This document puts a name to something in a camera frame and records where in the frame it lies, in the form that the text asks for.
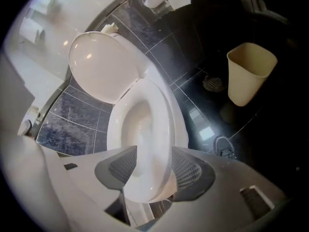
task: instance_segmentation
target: beige trash can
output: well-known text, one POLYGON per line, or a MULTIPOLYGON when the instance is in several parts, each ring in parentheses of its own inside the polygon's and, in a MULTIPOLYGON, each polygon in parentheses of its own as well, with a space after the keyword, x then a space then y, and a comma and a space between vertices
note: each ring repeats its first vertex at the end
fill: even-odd
POLYGON ((275 55, 253 43, 243 43, 227 53, 228 96, 237 106, 245 106, 276 66, 275 55))

